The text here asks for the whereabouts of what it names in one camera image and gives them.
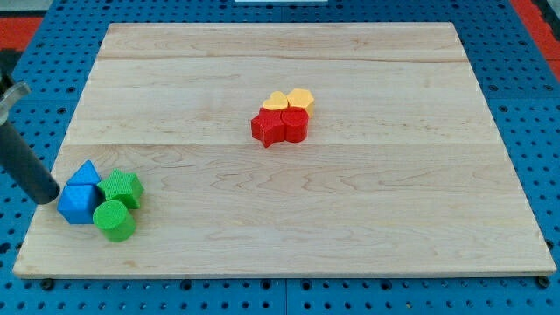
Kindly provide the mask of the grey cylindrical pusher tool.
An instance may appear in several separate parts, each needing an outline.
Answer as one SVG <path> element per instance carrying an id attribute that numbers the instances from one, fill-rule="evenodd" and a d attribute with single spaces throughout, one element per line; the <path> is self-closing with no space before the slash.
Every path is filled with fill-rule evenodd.
<path id="1" fill-rule="evenodd" d="M 60 186 L 8 120 L 10 109 L 31 92 L 24 82 L 1 82 L 1 166 L 39 205 L 54 201 Z"/>

